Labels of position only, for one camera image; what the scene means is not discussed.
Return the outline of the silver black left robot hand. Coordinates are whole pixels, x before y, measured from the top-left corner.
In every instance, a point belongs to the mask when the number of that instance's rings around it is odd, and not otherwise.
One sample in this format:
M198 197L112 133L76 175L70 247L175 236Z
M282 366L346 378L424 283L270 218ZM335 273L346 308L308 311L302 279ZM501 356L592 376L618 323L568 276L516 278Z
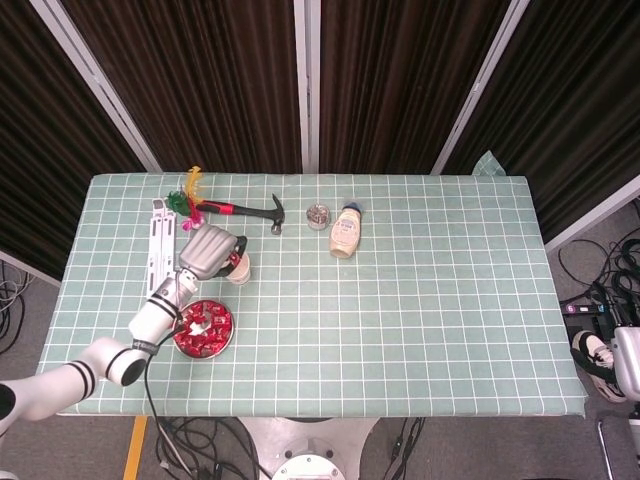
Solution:
M228 277L240 266L246 245L245 236L235 236L217 226L204 224L182 249L179 267L200 281Z

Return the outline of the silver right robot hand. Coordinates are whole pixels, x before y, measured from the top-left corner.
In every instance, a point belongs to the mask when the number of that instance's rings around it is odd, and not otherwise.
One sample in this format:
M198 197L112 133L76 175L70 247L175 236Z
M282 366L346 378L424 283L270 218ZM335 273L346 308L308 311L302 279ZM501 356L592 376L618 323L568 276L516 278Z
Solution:
M640 394L639 328L616 328L612 340L612 351L618 386L629 400L638 402Z

